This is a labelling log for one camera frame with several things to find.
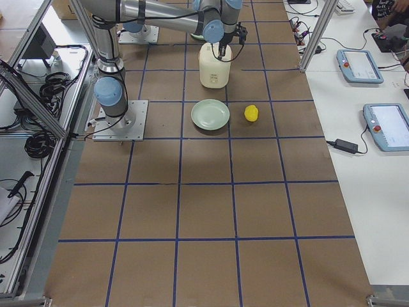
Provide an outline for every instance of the wire bundle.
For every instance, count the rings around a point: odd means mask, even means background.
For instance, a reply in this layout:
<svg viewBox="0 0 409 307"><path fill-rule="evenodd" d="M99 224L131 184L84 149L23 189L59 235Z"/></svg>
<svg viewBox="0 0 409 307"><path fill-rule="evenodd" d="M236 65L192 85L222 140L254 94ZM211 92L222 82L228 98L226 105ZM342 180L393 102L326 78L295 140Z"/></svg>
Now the wire bundle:
<svg viewBox="0 0 409 307"><path fill-rule="evenodd" d="M43 130L27 139L24 150L31 158L43 159L52 153L55 145L56 141L51 132Z"/></svg>

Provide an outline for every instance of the keyboard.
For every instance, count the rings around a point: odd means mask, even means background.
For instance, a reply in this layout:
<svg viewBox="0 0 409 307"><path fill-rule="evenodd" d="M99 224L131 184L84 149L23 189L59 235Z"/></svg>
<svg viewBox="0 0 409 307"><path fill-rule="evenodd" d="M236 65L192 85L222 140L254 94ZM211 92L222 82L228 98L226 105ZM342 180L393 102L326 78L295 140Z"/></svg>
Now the keyboard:
<svg viewBox="0 0 409 307"><path fill-rule="evenodd" d="M355 8L347 0L338 0L335 12L338 15L346 15L355 13Z"/></svg>

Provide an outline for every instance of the electronic device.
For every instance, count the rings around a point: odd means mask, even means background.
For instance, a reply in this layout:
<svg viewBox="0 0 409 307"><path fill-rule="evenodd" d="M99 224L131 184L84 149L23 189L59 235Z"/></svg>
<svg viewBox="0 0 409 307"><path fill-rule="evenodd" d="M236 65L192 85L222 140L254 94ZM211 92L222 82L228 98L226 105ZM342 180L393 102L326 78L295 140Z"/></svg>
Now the electronic device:
<svg viewBox="0 0 409 307"><path fill-rule="evenodd" d="M409 150L409 119L401 104L366 104L364 118L380 150Z"/></svg>
<svg viewBox="0 0 409 307"><path fill-rule="evenodd" d="M337 51L339 68L350 83L382 83L383 77L369 51Z"/></svg>
<svg viewBox="0 0 409 307"><path fill-rule="evenodd" d="M49 59L56 48L55 41L41 23L23 55L23 59Z"/></svg>
<svg viewBox="0 0 409 307"><path fill-rule="evenodd" d="M338 0L335 12L338 15L347 15L355 13L355 8L347 0Z"/></svg>

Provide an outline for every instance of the green plate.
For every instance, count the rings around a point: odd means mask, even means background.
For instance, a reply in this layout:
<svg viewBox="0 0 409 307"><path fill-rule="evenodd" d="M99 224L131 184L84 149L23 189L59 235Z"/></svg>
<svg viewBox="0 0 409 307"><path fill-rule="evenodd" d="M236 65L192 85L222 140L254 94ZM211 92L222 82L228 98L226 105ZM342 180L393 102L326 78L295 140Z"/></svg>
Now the green plate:
<svg viewBox="0 0 409 307"><path fill-rule="evenodd" d="M199 128L217 130L228 123L230 112L223 102L204 99L194 105L191 116L194 124Z"/></svg>

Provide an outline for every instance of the power adapter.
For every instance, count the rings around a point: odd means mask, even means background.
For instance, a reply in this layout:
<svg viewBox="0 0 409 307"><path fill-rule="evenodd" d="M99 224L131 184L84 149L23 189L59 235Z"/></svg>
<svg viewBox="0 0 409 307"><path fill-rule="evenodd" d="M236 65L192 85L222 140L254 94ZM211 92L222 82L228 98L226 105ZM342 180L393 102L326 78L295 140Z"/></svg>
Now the power adapter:
<svg viewBox="0 0 409 307"><path fill-rule="evenodd" d="M357 144L344 141L343 139L336 139L334 142L327 141L327 143L336 149L342 150L344 152L349 152L350 154L353 155L359 153Z"/></svg>

